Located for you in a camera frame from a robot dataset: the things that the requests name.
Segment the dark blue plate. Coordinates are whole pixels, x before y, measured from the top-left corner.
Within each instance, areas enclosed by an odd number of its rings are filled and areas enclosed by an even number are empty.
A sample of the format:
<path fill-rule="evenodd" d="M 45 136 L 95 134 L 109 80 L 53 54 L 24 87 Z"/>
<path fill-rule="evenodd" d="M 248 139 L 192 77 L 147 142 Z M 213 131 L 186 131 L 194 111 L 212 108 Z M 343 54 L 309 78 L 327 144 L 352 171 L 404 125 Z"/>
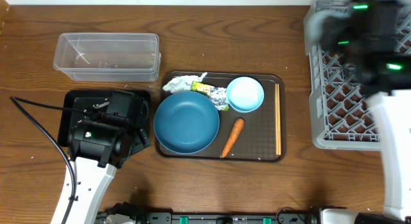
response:
<path fill-rule="evenodd" d="M 173 153 L 190 155 L 216 138 L 220 116 L 211 100 L 193 91 L 178 92 L 158 106 L 153 129 L 160 144 Z"/>

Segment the light blue bowl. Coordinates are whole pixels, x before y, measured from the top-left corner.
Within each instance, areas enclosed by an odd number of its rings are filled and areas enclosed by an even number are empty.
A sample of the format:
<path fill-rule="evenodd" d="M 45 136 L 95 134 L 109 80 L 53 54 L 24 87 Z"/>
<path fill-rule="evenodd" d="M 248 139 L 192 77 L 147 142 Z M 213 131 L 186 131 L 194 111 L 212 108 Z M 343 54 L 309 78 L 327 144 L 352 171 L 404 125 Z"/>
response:
<path fill-rule="evenodd" d="M 235 78 L 227 86 L 229 105 L 237 112 L 249 113 L 258 109 L 264 100 L 262 85 L 250 77 Z"/>

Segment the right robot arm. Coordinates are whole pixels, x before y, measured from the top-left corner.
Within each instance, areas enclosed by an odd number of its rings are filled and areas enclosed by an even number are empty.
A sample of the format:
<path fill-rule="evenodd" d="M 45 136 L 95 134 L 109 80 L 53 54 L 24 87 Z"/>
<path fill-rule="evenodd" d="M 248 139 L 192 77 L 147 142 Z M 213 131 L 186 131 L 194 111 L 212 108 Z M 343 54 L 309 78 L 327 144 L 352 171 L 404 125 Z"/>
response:
<path fill-rule="evenodd" d="M 394 51 L 400 0 L 350 0 L 346 13 L 309 12 L 306 45 L 345 54 L 355 65 L 380 135 L 383 214 L 342 208 L 319 212 L 320 223 L 410 223 L 410 55 Z"/>

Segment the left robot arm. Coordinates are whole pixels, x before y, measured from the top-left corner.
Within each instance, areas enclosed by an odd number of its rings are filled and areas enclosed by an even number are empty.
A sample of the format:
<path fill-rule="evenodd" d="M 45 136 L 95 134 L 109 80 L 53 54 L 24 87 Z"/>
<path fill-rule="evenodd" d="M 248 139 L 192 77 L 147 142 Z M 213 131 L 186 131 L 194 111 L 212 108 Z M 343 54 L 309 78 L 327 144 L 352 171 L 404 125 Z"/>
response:
<path fill-rule="evenodd" d="M 150 94 L 145 90 L 72 90 L 58 143 L 70 165 L 52 223 L 94 223 L 116 171 L 150 146 Z"/>

